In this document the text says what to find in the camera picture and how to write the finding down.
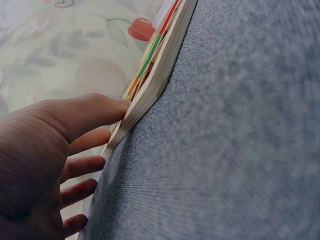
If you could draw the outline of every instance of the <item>hand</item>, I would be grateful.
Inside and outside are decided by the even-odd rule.
[[[68,156],[104,145],[129,106],[89,94],[45,100],[0,118],[0,235],[3,239],[62,240],[87,224],[83,214],[62,221],[60,210],[91,195],[93,179],[62,189],[70,178],[99,171],[101,156]]]

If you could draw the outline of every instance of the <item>patterned fabric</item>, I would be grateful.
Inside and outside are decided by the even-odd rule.
[[[0,114],[92,92],[121,98],[162,2],[1,0]]]
[[[199,0],[86,240],[320,238],[320,3]]]

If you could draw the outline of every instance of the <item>book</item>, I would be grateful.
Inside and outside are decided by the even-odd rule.
[[[101,155],[107,157],[164,91],[185,32],[189,25],[196,0],[167,1],[159,31],[156,31],[146,48],[139,67],[127,88],[124,98],[132,101],[124,119],[111,128],[110,141]]]

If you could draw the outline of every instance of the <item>leaf print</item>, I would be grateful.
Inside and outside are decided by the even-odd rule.
[[[31,57],[40,57],[44,54],[44,51],[45,51],[45,47],[44,46],[41,46],[41,47],[38,47],[36,50],[34,50],[32,53],[31,53]]]
[[[141,40],[138,40],[138,39],[135,39],[134,38],[134,42],[136,44],[136,46],[141,50],[141,52],[145,52],[145,49],[148,45],[148,41],[141,41]]]
[[[7,43],[8,39],[9,39],[9,35],[0,37],[0,49]]]
[[[89,32],[89,33],[88,33],[87,35],[85,35],[85,36],[88,37],[88,38],[94,38],[94,39],[96,39],[96,38],[103,38],[105,35],[106,35],[105,32],[97,30],[97,31]]]
[[[85,49],[89,47],[89,43],[83,39],[82,30],[71,33],[67,38],[67,45],[74,49]]]
[[[118,2],[125,6],[127,9],[130,9],[131,11],[133,11],[134,13],[138,14],[139,12],[137,11],[134,3],[131,0],[118,0]]]
[[[0,85],[2,83],[2,79],[4,78],[4,74],[2,73],[2,71],[0,71]]]
[[[3,97],[0,97],[0,115],[7,114],[9,112],[8,104]]]
[[[52,55],[59,57],[61,52],[61,45],[62,45],[61,36],[58,35],[52,39],[49,46],[49,52]]]
[[[37,75],[39,72],[31,68],[18,68],[14,70],[14,73],[23,77],[31,77]]]
[[[54,61],[51,61],[51,60],[43,58],[43,57],[30,56],[25,61],[25,66],[28,66],[28,65],[36,65],[39,67],[51,68],[51,67],[54,67],[56,64]]]
[[[116,23],[113,21],[107,21],[106,27],[108,28],[111,38],[128,47],[126,35]]]

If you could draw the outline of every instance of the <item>gray cloth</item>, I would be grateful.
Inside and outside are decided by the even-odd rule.
[[[86,240],[320,238],[319,0],[199,0]]]

